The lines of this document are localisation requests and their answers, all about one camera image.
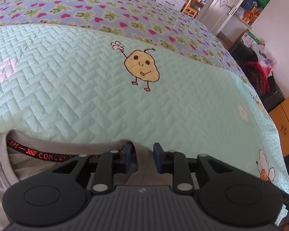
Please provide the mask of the grey t-shirt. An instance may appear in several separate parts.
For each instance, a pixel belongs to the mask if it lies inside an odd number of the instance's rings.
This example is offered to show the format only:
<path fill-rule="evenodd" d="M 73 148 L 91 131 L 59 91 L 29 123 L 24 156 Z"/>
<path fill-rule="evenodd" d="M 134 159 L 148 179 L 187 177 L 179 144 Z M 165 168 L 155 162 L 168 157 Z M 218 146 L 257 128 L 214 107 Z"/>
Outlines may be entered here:
<path fill-rule="evenodd" d="M 122 139 L 91 144 L 60 143 L 35 139 L 17 130 L 0 133 L 0 230 L 9 225 L 1 203 L 3 194 L 13 184 L 57 165 L 56 161 L 45 160 L 46 155 L 101 155 L 112 150 L 119 151 L 127 142 L 127 139 Z M 134 147 L 136 158 L 129 172 L 116 174 L 114 183 L 129 186 L 172 185 L 171 174 L 157 172 L 152 151 L 138 143 L 134 143 Z"/>

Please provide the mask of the black chair with clothes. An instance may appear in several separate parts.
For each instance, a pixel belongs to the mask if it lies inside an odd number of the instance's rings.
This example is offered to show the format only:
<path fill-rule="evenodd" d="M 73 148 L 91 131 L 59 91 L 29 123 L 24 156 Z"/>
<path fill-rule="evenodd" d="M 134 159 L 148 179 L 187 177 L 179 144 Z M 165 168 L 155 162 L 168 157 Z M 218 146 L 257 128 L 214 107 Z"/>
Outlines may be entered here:
<path fill-rule="evenodd" d="M 269 77 L 265 75 L 264 69 L 258 62 L 256 53 L 251 48 L 238 41 L 230 48 L 230 54 L 257 92 L 267 112 L 271 112 L 285 100 L 285 96 L 278 87 L 274 75 Z"/>

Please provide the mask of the wooden cabinet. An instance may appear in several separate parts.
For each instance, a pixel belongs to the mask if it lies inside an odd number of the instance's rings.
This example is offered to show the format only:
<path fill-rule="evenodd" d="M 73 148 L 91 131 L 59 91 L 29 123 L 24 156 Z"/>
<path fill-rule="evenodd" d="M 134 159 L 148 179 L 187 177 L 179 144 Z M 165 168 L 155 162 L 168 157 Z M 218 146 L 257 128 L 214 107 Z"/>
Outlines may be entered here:
<path fill-rule="evenodd" d="M 289 155 L 289 96 L 269 113 L 276 125 L 283 157 Z"/>

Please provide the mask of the mint green quilted blanket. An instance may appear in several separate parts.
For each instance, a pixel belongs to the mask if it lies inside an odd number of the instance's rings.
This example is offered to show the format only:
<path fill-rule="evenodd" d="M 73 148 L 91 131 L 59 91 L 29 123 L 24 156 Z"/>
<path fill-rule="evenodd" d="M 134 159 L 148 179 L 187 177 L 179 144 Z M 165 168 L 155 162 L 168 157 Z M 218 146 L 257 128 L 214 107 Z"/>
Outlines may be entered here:
<path fill-rule="evenodd" d="M 119 35 L 53 24 L 0 27 L 0 133 L 48 142 L 158 142 L 206 153 L 289 192 L 278 131 L 249 82 Z"/>

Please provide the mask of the small wooden chair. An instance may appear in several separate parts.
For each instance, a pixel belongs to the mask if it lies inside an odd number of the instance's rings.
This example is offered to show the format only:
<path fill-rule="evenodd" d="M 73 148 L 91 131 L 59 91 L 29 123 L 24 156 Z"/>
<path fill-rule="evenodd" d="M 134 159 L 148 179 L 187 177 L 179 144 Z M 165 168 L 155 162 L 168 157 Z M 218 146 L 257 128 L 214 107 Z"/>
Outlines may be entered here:
<path fill-rule="evenodd" d="M 198 0 L 187 0 L 181 9 L 181 12 L 185 15 L 195 18 L 203 6 L 203 3 L 199 2 Z"/>

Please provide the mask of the frog and heart bedsheet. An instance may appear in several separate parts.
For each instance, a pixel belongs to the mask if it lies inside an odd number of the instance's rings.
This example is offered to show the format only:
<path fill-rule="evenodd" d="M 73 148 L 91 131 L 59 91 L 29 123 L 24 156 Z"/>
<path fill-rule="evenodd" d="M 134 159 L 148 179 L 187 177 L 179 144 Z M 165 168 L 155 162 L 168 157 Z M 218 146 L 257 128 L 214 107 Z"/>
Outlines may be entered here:
<path fill-rule="evenodd" d="M 0 0 L 0 26 L 48 23 L 90 28 L 166 48 L 237 74 L 244 72 L 198 20 L 150 0 Z"/>

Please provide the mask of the white room door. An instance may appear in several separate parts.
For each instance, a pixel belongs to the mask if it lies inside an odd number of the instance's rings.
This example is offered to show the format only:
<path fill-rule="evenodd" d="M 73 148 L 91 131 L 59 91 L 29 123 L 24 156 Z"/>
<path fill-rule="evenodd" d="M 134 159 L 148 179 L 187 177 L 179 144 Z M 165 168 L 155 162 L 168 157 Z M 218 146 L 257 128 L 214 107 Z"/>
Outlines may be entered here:
<path fill-rule="evenodd" d="M 208 0 L 197 15 L 197 20 L 216 36 L 242 2 L 243 0 Z"/>

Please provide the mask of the hanging bags on wall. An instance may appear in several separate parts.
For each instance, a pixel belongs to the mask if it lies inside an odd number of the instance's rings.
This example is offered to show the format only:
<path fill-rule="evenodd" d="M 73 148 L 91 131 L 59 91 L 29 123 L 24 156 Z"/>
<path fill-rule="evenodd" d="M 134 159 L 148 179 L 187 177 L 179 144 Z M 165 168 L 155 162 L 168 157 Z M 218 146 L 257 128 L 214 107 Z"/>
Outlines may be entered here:
<path fill-rule="evenodd" d="M 243 0 L 234 16 L 251 26 L 269 2 L 270 0 Z"/>

